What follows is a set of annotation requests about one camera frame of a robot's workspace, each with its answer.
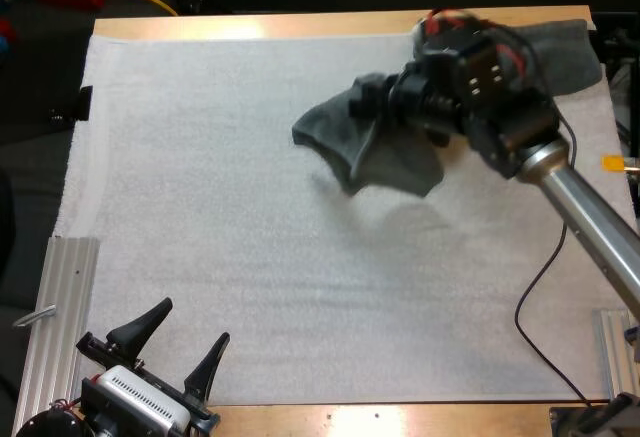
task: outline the black wire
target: black wire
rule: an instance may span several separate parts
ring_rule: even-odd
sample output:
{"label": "black wire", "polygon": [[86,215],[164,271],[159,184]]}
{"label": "black wire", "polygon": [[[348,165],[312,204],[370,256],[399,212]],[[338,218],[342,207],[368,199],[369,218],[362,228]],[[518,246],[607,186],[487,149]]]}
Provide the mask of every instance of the black wire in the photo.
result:
{"label": "black wire", "polygon": [[[544,74],[542,73],[542,66],[540,65],[540,61],[538,60],[538,56],[536,55],[536,52],[533,49],[533,46],[529,43],[529,41],[527,41],[524,37],[522,37],[520,34],[515,32],[514,30],[503,25],[496,25],[496,27],[502,30],[503,32],[505,32],[506,34],[508,34],[510,37],[512,37],[515,41],[517,41],[522,47],[524,47],[527,50],[527,52],[530,54],[531,60],[534,65],[535,75],[540,81],[540,83],[542,84],[542,87],[545,93],[551,98],[549,85],[547,83],[547,80]],[[569,133],[569,137],[571,138],[571,156],[569,159],[569,165],[573,168],[575,166],[576,156],[578,153],[578,140],[576,139],[575,132],[573,131],[573,129],[571,128],[567,120],[564,118],[564,116],[560,114],[559,111],[558,111],[558,115],[560,118],[560,122],[562,122],[562,125],[564,125],[564,127],[567,129],[567,132]],[[527,344],[529,344],[529,346],[536,352],[536,354],[538,354],[538,357],[540,357],[542,361],[545,364],[547,364],[551,368],[551,370],[553,370],[558,375],[558,377],[564,380],[564,382],[571,388],[571,390],[573,390],[573,392],[587,407],[591,407],[591,402],[585,397],[585,395],[580,391],[580,389],[578,389],[578,387],[573,382],[571,382],[571,379],[569,379],[569,377],[567,377],[564,374],[564,372],[562,372],[558,367],[556,367],[554,363],[551,362],[547,358],[547,356],[542,353],[542,351],[531,340],[531,338],[527,335],[527,333],[524,331],[524,329],[520,325],[520,311],[522,310],[522,306],[524,305],[525,301],[527,300],[527,297],[529,296],[533,288],[540,281],[540,279],[542,279],[542,277],[547,272],[549,267],[551,267],[551,264],[553,264],[553,262],[556,260],[556,257],[558,257],[558,254],[560,253],[560,251],[562,250],[562,247],[564,246],[566,237],[567,237],[567,224],[562,224],[562,231],[560,232],[560,240],[558,241],[558,244],[556,245],[555,249],[549,256],[547,261],[544,263],[544,265],[542,266],[538,274],[534,277],[534,279],[531,281],[527,289],[524,291],[524,293],[520,297],[520,300],[518,301],[518,305],[516,305],[516,310],[513,315],[513,322],[516,326],[516,329],[518,329],[518,332],[522,336],[522,338],[527,342]]]}

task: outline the orange tag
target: orange tag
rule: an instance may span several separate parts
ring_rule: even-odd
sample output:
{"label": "orange tag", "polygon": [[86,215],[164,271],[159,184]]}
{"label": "orange tag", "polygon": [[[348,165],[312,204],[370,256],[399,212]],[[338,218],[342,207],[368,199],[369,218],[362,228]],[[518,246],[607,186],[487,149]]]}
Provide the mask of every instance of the orange tag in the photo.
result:
{"label": "orange tag", "polygon": [[603,155],[602,168],[609,172],[624,172],[624,157],[621,155]]}

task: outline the table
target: table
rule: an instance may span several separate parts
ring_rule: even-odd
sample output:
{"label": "table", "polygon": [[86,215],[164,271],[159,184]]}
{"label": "table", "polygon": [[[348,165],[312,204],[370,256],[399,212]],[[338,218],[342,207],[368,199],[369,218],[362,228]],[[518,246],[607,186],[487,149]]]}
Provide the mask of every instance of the table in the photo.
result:
{"label": "table", "polygon": [[[470,10],[506,25],[566,19],[591,21],[587,6]],[[137,40],[221,40],[388,34],[408,32],[426,12],[102,19],[96,21],[94,35]],[[222,417],[215,431],[219,437],[537,437],[551,435],[551,405],[554,404],[278,405],[213,407],[213,410]]]}

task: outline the metal arm tube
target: metal arm tube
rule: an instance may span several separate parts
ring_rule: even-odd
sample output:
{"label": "metal arm tube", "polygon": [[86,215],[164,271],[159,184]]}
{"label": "metal arm tube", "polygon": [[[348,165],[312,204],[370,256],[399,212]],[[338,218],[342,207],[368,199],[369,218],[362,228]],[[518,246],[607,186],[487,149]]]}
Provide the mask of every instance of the metal arm tube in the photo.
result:
{"label": "metal arm tube", "polygon": [[519,180],[539,186],[587,253],[640,319],[640,237],[573,170],[559,139],[525,161]]}

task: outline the white towel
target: white towel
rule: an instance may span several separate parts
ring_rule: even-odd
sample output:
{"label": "white towel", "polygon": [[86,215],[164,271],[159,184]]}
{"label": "white towel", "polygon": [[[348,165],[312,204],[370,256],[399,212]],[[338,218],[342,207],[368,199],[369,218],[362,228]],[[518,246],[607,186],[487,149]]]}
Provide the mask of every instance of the white towel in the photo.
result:
{"label": "white towel", "polygon": [[[92,39],[88,123],[76,127],[56,233],[102,244],[88,329],[170,296],[142,352],[181,388],[231,333],[219,404],[565,399],[513,310],[561,220],[462,139],[425,199],[345,197],[291,125],[357,75],[396,72],[408,36],[227,42]],[[632,221],[606,83],[557,99],[578,169]],[[621,307],[573,237],[531,294],[523,326],[588,397],[607,395],[595,309]]]}

